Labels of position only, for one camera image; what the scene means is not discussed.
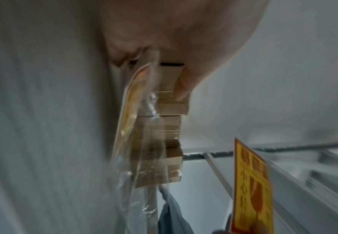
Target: sticker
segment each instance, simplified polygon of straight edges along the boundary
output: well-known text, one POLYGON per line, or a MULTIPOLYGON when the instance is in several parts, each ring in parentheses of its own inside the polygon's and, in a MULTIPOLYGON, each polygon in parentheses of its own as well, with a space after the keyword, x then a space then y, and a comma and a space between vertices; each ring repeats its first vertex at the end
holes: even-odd
POLYGON ((261 220, 270 234, 274 234, 272 187, 265 161, 254 151, 235 139, 235 185, 232 233, 252 234, 257 220, 261 220))

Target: plastic bag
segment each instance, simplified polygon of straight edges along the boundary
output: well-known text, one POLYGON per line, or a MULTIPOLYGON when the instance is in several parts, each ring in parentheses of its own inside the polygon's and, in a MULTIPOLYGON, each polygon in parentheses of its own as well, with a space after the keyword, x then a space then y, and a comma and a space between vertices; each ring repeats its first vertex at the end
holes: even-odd
POLYGON ((158 61, 158 50, 148 49, 132 71, 126 64, 121 73, 122 79, 128 77, 128 83, 121 102, 110 184, 129 234, 157 233, 156 187, 168 183, 168 167, 162 162, 166 158, 165 126, 155 107, 154 91, 160 80, 158 61), (140 108, 149 111, 151 117, 142 117, 136 126, 140 108), (134 128, 140 128, 141 134, 135 134, 134 128), (134 137, 142 138, 139 150, 132 150, 134 137))

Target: yellow label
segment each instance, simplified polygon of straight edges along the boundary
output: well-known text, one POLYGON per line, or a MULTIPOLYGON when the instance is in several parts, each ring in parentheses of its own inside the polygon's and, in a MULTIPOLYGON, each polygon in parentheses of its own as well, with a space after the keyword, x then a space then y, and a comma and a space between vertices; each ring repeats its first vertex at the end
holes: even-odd
POLYGON ((272 187, 265 161, 235 139, 235 186, 231 232, 251 234, 257 220, 274 234, 272 187))

